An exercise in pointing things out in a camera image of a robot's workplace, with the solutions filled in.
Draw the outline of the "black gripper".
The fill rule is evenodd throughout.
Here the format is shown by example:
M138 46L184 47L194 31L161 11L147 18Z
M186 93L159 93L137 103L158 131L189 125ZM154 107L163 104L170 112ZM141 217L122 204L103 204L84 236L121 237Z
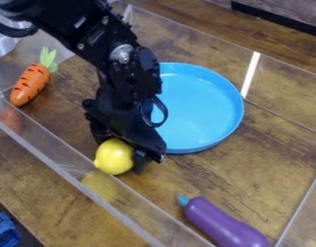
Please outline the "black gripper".
M166 155L166 144L158 134L162 123L151 122L155 96L135 105L127 105L111 89L99 88L95 98L83 101L90 132L98 145L112 137L121 138L133 147L133 171L141 174L154 160Z

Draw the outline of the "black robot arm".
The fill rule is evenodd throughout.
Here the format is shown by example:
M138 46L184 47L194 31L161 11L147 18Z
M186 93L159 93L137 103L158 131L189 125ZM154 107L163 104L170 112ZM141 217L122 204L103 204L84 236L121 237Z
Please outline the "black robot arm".
M90 131L96 143L116 137L134 147L130 160L141 173L166 156L151 113L167 108L158 99L158 58L138 43L131 25L107 0L0 0L0 14L31 23L16 29L0 22L0 34L21 38L44 31L95 66L99 88L95 98L83 101Z

